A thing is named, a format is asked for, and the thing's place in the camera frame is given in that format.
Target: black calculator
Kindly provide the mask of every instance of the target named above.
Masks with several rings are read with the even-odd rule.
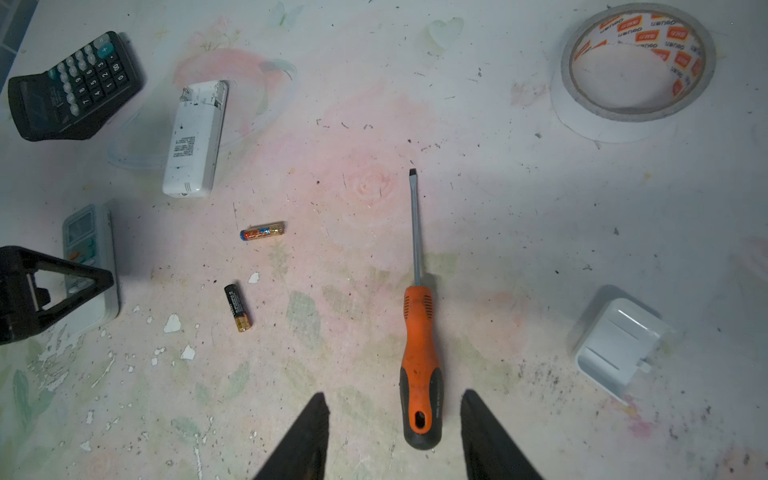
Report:
[[[139,90],[138,68],[108,31],[45,73],[9,79],[8,104],[26,140],[85,140]]]

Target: calculator display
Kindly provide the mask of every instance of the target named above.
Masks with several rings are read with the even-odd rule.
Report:
[[[22,97],[29,127],[35,131],[53,131],[58,127],[56,113],[49,106],[47,91],[41,91],[38,85],[25,81],[22,83]]]

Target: printed logo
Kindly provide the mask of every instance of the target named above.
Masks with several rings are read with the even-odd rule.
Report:
[[[637,27],[638,25],[643,24],[643,15],[638,15],[637,17],[632,17],[629,20],[625,22],[621,22],[617,27],[616,31],[624,31],[628,28]]]
[[[639,31],[634,36],[634,40],[638,43],[641,41],[653,41],[653,40],[656,40],[657,38],[659,38],[658,30]]]
[[[694,77],[698,77],[699,73],[701,73],[701,68],[703,67],[703,62],[701,61],[701,58],[697,59],[696,62],[694,62],[694,66],[690,68],[690,73],[694,75]]]
[[[576,56],[574,57],[574,61],[575,61],[577,58],[581,57],[581,54],[583,54],[584,52],[586,52],[587,50],[589,50],[589,44],[590,44],[590,43],[592,43],[592,40],[587,40],[587,43],[585,43],[585,44],[584,44],[584,46],[583,46],[583,47],[581,47],[581,50],[579,50],[579,51],[578,51],[578,53],[576,54]]]
[[[672,85],[672,96],[676,97],[683,90],[683,82],[678,78]]]
[[[683,68],[686,68],[688,66],[688,64],[690,63],[690,60],[691,60],[691,56],[685,53],[684,51],[679,51],[677,53],[677,56],[674,58],[674,62]]]
[[[653,53],[660,56],[662,60],[667,61],[667,59],[670,57],[670,51],[669,50],[661,50],[660,48],[654,48],[652,50]]]
[[[601,23],[600,24],[600,30],[602,30],[603,28],[609,26],[613,22],[613,20],[616,20],[619,17],[621,17],[621,15],[619,15],[618,17],[613,17],[611,20],[606,20],[605,22]]]
[[[685,27],[669,27],[667,30],[667,38],[685,40],[688,38],[688,29]]]

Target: table surface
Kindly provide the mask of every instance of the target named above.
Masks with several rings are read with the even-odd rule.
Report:
[[[114,30],[147,81],[88,141],[23,141],[2,94],[0,244],[61,254],[63,219],[114,200],[121,311],[0,347],[0,476],[250,478],[322,391],[327,478],[465,478],[473,388],[545,478],[765,478],[768,4],[671,3],[710,29],[712,83],[674,128],[596,144],[548,86],[604,2],[41,2],[11,75]],[[166,197],[126,166],[164,157],[181,85],[218,78],[213,193]],[[411,167],[445,372],[427,452],[397,387]],[[626,406],[573,360],[611,295],[670,327]]]

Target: black plastic stand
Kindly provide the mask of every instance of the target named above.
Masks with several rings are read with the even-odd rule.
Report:
[[[82,276],[94,282],[44,310],[51,295],[35,284],[38,270]],[[113,285],[109,270],[22,247],[0,247],[0,345],[37,335]]]

